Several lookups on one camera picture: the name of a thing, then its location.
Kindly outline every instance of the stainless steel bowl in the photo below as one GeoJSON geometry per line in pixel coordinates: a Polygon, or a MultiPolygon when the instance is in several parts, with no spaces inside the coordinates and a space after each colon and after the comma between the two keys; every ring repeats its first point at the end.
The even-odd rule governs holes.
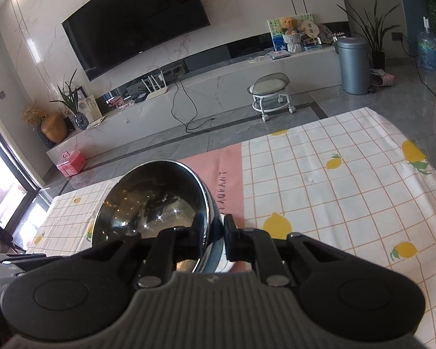
{"type": "MultiPolygon", "coordinates": [[[[219,211],[207,186],[186,165],[171,160],[150,161],[127,173],[111,189],[95,221],[92,246],[123,235],[140,233],[142,238],[149,238],[165,228],[190,227],[196,213],[205,217],[205,255],[198,261],[178,263],[179,271],[203,271],[210,258],[221,256],[219,211]]],[[[214,271],[210,264],[206,268],[214,271]]]]}

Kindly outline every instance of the orange vase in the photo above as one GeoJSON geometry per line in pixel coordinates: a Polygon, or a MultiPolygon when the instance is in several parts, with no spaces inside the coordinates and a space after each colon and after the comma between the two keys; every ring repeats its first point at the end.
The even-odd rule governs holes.
{"type": "Polygon", "coordinates": [[[67,127],[60,113],[50,113],[42,122],[42,132],[52,142],[61,143],[67,136],[67,127]]]}

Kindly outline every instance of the marble tv stand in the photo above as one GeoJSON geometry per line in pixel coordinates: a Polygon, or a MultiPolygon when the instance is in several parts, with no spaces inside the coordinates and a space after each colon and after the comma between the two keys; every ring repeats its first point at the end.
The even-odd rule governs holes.
{"type": "MultiPolygon", "coordinates": [[[[267,56],[254,63],[247,60],[233,63],[185,79],[182,85],[197,106],[198,120],[249,106],[252,96],[247,93],[247,88],[258,78],[275,72],[283,72],[289,77],[293,93],[341,83],[339,57],[334,47],[328,46],[277,60],[267,56]]],[[[62,143],[47,151],[48,156],[56,164],[64,152],[79,149],[89,159],[146,136],[181,126],[171,115],[174,95],[174,114],[181,121],[191,120],[195,109],[181,84],[177,84],[178,88],[173,83],[161,96],[110,112],[97,127],[73,131],[62,143]]]]}

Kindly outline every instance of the power cord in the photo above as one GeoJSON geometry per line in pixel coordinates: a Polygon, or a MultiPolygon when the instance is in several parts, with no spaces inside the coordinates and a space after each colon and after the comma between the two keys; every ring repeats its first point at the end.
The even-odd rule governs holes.
{"type": "Polygon", "coordinates": [[[197,115],[198,115],[198,110],[197,110],[197,106],[195,105],[195,102],[194,102],[194,100],[189,96],[189,94],[187,93],[187,91],[186,91],[186,88],[184,88],[184,85],[182,84],[182,81],[176,76],[176,75],[174,75],[174,83],[176,84],[176,92],[174,93],[174,95],[173,95],[173,106],[172,106],[172,108],[171,108],[171,115],[173,116],[173,118],[175,119],[175,120],[177,120],[178,122],[181,122],[181,124],[185,127],[185,129],[186,129],[186,133],[197,133],[197,132],[199,132],[199,133],[209,133],[209,130],[202,130],[202,131],[194,131],[194,130],[197,130],[198,128],[200,128],[200,127],[202,127],[205,123],[207,123],[207,122],[210,122],[211,120],[214,120],[214,118],[210,118],[210,119],[208,119],[208,120],[206,120],[205,122],[203,122],[203,123],[201,123],[200,125],[198,125],[197,127],[194,127],[194,128],[189,128],[189,124],[191,124],[192,123],[192,121],[197,117],[197,115]],[[174,110],[174,103],[175,103],[175,100],[176,100],[176,95],[177,95],[177,92],[179,92],[179,86],[177,85],[177,81],[176,80],[179,80],[179,82],[181,83],[181,87],[182,87],[182,90],[184,91],[184,93],[186,94],[186,96],[191,100],[191,102],[193,103],[193,105],[194,105],[194,108],[195,108],[195,115],[194,115],[194,117],[187,123],[187,124],[185,124],[184,122],[182,122],[179,118],[177,118],[175,115],[174,115],[174,112],[173,112],[173,110],[174,110]]]}
{"type": "MultiPolygon", "coordinates": [[[[409,42],[409,40],[407,39],[407,37],[405,37],[405,36],[402,36],[402,39],[405,39],[406,40],[406,42],[407,42],[407,44],[409,45],[409,48],[410,48],[410,51],[412,51],[412,54],[413,54],[413,49],[412,49],[412,46],[410,45],[410,42],[409,42]]],[[[418,65],[418,63],[417,63],[417,57],[418,57],[418,55],[410,55],[406,50],[405,50],[405,48],[404,48],[404,46],[403,46],[403,41],[401,40],[400,41],[400,43],[401,43],[401,45],[402,45],[402,49],[403,49],[403,52],[405,52],[406,53],[406,55],[407,56],[410,56],[411,58],[413,58],[413,60],[415,61],[415,67],[416,67],[416,69],[417,69],[417,73],[419,74],[419,78],[420,78],[420,82],[424,85],[424,86],[426,86],[427,88],[428,88],[428,90],[431,92],[431,93],[433,93],[433,95],[436,97],[436,93],[422,80],[422,78],[421,78],[421,74],[420,74],[420,71],[419,71],[419,65],[418,65]]]]}

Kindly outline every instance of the blue water bottle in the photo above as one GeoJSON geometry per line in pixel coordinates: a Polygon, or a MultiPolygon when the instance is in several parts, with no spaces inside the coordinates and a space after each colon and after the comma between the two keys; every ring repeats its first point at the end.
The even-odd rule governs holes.
{"type": "Polygon", "coordinates": [[[424,31],[418,36],[419,68],[436,73],[436,37],[430,31],[428,18],[423,17],[424,31]]]}

